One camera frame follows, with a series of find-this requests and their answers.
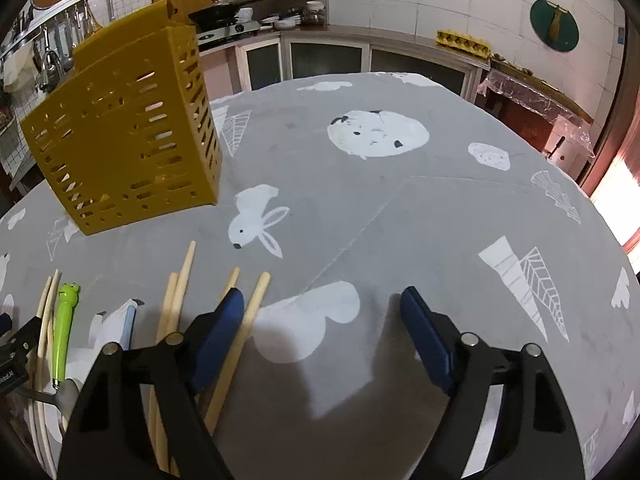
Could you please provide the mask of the wooden chopstick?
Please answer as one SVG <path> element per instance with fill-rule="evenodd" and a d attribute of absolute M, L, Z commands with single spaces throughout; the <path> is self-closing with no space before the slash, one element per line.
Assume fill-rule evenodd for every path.
<path fill-rule="evenodd" d="M 47 364 L 48 315 L 51 311 L 48 304 L 51 297 L 50 289 L 52 281 L 53 278 L 48 276 L 47 281 L 44 283 L 36 312 L 37 318 L 40 319 L 41 326 L 36 354 L 32 358 L 32 371 L 34 372 L 34 376 L 32 376 L 29 383 L 29 385 L 31 385 L 35 390 L 35 393 L 42 393 L 44 366 Z M 29 406 L 27 408 L 27 421 L 38 463 L 46 474 L 54 476 L 55 466 L 47 434 L 46 421 L 44 420 L 43 407 L 41 406 L 40 401 L 31 400 L 29 402 Z"/>
<path fill-rule="evenodd" d="M 194 260 L 196 248 L 196 241 L 192 240 L 186 251 L 186 258 L 184 258 L 181 270 L 178 272 L 178 282 L 175 290 L 174 298 L 172 298 L 170 312 L 167 318 L 166 336 L 176 332 L 178 330 L 180 314 L 182 310 L 183 298 L 186 294 L 186 285 L 189 281 L 189 276 Z M 162 471 L 169 471 L 168 460 L 168 443 L 160 417 L 160 409 L 158 408 L 157 398 L 155 394 L 155 388 L 150 390 L 150 403 L 149 403 L 149 433 L 154 448 L 155 457 Z"/>
<path fill-rule="evenodd" d="M 166 337 L 167 318 L 170 312 L 172 298 L 174 298 L 175 290 L 178 282 L 178 273 L 172 272 L 168 276 L 168 282 L 165 295 L 160 309 L 160 320 L 158 321 L 155 342 L 160 342 Z"/>
<path fill-rule="evenodd" d="M 204 417 L 205 426 L 210 434 L 214 434 L 216 430 L 222 408 L 224 407 L 224 400 L 226 400 L 235 370 L 240 362 L 244 344 L 252 332 L 258 309 L 264 299 L 270 281 L 271 275 L 268 272 L 262 272 L 262 274 L 260 274 L 252 296 L 250 296 L 250 302 L 245 309 L 239 330 L 232 340 L 229 352 L 224 359 L 224 364 L 222 364 L 212 398 L 210 399 Z"/>
<path fill-rule="evenodd" d="M 48 364 L 47 355 L 53 340 L 53 310 L 56 295 L 58 294 L 58 284 L 60 284 L 61 272 L 56 269 L 49 286 L 46 290 L 46 300 L 42 312 L 41 333 L 39 336 L 37 363 L 36 363 L 36 390 L 42 393 L 43 387 L 46 385 L 46 366 Z M 44 403 L 37 402 L 35 408 L 37 417 L 37 439 L 40 453 L 43 459 L 43 468 L 50 474 L 52 479 L 56 478 L 55 464 L 51 452 L 49 433 L 46 425 L 46 414 L 44 414 Z"/>
<path fill-rule="evenodd" d="M 226 284 L 224 284 L 224 289 L 222 290 L 222 293 L 220 295 L 221 300 L 224 300 L 224 297 L 227 296 L 229 290 L 236 285 L 239 275 L 240 269 L 237 266 L 231 269 L 228 280 L 226 281 Z"/>

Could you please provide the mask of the green frog handle fork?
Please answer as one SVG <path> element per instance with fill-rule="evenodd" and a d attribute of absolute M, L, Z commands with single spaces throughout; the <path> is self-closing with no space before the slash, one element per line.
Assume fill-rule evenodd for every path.
<path fill-rule="evenodd" d="M 79 301 L 79 285 L 63 284 L 58 289 L 53 310 L 53 340 L 51 344 L 51 382 L 54 393 L 35 393 L 33 388 L 22 387 L 20 393 L 29 399 L 55 406 L 66 428 L 79 396 L 79 387 L 73 378 L 66 377 L 68 340 L 75 308 Z"/>

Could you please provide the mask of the light blue handle utensil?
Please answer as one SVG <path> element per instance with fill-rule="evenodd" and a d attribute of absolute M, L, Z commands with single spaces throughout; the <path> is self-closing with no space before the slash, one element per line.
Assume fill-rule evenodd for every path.
<path fill-rule="evenodd" d="M 134 332 L 134 321 L 136 320 L 138 307 L 142 307 L 144 302 L 141 299 L 130 299 L 122 307 L 122 333 L 120 334 L 119 343 L 124 350 L 130 349 L 132 333 Z"/>

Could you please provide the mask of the kitchen counter cabinets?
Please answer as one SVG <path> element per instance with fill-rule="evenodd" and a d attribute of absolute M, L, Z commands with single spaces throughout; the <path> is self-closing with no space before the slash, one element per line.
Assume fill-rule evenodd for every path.
<path fill-rule="evenodd" d="M 212 99 L 296 78 L 377 72 L 423 75 L 473 102 L 477 86 L 490 70 L 487 61 L 433 39 L 334 25 L 204 40 L 200 53 Z"/>

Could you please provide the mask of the yellow perforated utensil holder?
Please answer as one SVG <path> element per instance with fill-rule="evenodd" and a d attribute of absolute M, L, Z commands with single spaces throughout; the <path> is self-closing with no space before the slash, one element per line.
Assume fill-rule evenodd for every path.
<path fill-rule="evenodd" d="M 160 0 L 93 34 L 70 78 L 21 122 L 86 235 L 219 198 L 221 147 L 195 29 L 174 14 Z"/>

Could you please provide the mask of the plastic covered side table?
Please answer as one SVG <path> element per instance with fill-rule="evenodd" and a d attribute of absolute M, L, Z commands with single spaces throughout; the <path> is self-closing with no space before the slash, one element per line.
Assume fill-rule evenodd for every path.
<path fill-rule="evenodd" d="M 478 84 L 475 104 L 575 181 L 594 159 L 593 118 L 530 70 L 493 58 Z"/>

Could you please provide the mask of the grey animal print tablecloth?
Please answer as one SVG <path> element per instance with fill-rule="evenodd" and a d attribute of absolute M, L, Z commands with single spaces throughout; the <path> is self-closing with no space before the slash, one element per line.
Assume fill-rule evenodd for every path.
<path fill-rule="evenodd" d="M 216 204 L 86 235 L 49 182 L 1 221 L 1 301 L 18 322 L 60 270 L 80 286 L 70 374 L 141 299 L 152 344 L 196 241 L 182 318 L 232 268 L 271 282 L 214 434 L 238 479 L 405 479 L 446 406 L 402 325 L 414 286 L 488 344 L 548 356 L 594 477 L 638 416 L 639 284 L 564 172 L 497 119 L 416 76 L 291 80 L 209 101 Z"/>

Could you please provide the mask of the hanging utensil rack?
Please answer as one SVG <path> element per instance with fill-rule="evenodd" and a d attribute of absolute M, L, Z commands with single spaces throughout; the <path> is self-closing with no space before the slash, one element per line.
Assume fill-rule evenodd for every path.
<path fill-rule="evenodd" d="M 63 0 L 39 14 L 1 45 L 1 84 L 6 93 L 28 86 L 51 93 L 74 68 L 74 51 L 101 26 L 89 0 Z"/>

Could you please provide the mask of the gas stove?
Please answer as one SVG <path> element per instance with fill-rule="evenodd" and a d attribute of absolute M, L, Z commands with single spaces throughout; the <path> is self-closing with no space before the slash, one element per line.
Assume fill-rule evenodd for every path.
<path fill-rule="evenodd" d="M 258 21 L 249 21 L 246 23 L 234 23 L 209 30 L 208 32 L 200 32 L 196 35 L 198 50 L 207 51 L 225 42 L 241 39 L 246 35 L 256 35 L 259 29 L 260 24 Z"/>

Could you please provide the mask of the black wok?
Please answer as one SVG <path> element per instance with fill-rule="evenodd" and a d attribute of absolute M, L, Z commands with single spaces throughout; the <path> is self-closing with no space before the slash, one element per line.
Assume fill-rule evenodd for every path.
<path fill-rule="evenodd" d="M 188 14 L 189 20 L 201 30 L 209 30 L 230 26 L 235 23 L 235 15 L 242 8 L 243 3 L 221 2 Z"/>

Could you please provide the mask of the yellow egg tray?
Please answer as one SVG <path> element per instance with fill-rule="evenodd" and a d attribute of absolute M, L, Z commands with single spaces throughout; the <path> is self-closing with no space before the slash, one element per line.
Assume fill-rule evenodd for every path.
<path fill-rule="evenodd" d="M 460 34 L 460 32 L 449 29 L 439 29 L 436 32 L 435 41 L 440 46 L 462 51 L 483 60 L 488 60 L 491 57 L 491 46 L 488 42 L 467 34 Z"/>

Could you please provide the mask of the green round wall board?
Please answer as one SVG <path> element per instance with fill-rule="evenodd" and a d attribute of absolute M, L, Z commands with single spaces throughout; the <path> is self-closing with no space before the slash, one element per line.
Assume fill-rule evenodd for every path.
<path fill-rule="evenodd" d="M 536 0 L 529 10 L 529 21 L 536 36 L 558 52 L 574 50 L 579 41 L 578 24 L 569 10 L 549 0 Z"/>

